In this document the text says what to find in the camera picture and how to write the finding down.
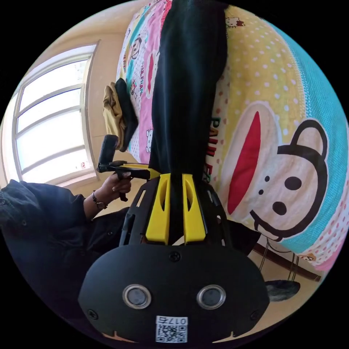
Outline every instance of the qr code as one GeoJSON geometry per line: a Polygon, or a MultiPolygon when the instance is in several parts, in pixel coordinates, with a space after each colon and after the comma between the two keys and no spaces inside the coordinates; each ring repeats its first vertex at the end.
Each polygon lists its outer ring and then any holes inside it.
{"type": "Polygon", "coordinates": [[[158,316],[156,319],[156,342],[187,343],[188,318],[158,316]]]}

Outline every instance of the window pane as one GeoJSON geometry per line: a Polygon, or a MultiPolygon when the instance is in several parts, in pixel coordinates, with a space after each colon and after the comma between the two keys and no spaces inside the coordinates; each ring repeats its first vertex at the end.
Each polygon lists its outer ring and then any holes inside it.
{"type": "Polygon", "coordinates": [[[60,110],[80,105],[81,89],[75,89],[61,93],[57,96],[46,99],[45,101],[33,106],[23,113],[17,120],[18,130],[22,131],[27,126],[42,119],[43,117],[56,113],[60,110]]]}
{"type": "Polygon", "coordinates": [[[16,94],[10,101],[5,111],[3,124],[3,134],[1,142],[1,151],[3,154],[3,164],[6,174],[6,180],[9,182],[11,179],[18,181],[18,174],[15,166],[15,159],[12,149],[12,124],[13,124],[13,112],[15,111],[15,105],[18,94],[16,94]]]}
{"type": "Polygon", "coordinates": [[[21,169],[63,150],[84,145],[79,111],[53,117],[17,139],[21,169]]]}
{"type": "Polygon", "coordinates": [[[38,77],[24,89],[20,110],[53,91],[81,84],[86,64],[87,60],[69,63],[38,77]]]}
{"type": "Polygon", "coordinates": [[[71,173],[91,168],[86,150],[63,155],[48,161],[23,175],[23,180],[29,183],[46,183],[71,173]]]}

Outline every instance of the yellow bracket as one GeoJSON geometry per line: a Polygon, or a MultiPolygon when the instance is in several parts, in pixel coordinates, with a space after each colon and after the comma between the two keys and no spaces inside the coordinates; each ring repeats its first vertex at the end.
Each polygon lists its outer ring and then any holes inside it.
{"type": "Polygon", "coordinates": [[[193,176],[191,174],[182,175],[182,182],[184,241],[186,244],[189,242],[203,241],[206,237],[206,232],[193,176]]]}
{"type": "Polygon", "coordinates": [[[124,165],[121,165],[120,167],[135,168],[135,169],[138,169],[138,170],[148,170],[149,173],[150,173],[149,179],[157,178],[157,177],[160,176],[159,172],[153,170],[152,168],[149,168],[149,166],[146,165],[146,164],[129,164],[129,163],[126,163],[124,165]]]}
{"type": "Polygon", "coordinates": [[[148,241],[168,244],[170,229],[171,174],[160,175],[152,213],[145,237],[148,241]]]}

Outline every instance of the black jacket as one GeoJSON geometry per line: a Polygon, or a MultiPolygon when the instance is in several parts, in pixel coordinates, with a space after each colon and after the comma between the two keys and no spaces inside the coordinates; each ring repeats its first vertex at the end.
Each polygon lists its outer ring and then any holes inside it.
{"type": "Polygon", "coordinates": [[[83,318],[77,302],[89,267],[119,245],[128,208],[87,221],[84,197],[48,184],[11,180],[0,191],[0,228],[25,280],[64,319],[83,318]]]}

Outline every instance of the bedsheet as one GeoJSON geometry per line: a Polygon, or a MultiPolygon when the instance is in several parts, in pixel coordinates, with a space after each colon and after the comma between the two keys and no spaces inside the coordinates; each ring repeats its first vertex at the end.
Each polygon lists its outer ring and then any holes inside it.
{"type": "MultiPolygon", "coordinates": [[[[151,153],[152,92],[171,3],[155,0],[134,15],[119,59],[116,80],[127,82],[139,119],[128,151],[141,163],[151,153]]],[[[316,63],[272,24],[230,6],[226,34],[203,179],[230,220],[329,270],[349,226],[341,104],[316,63]]]]}

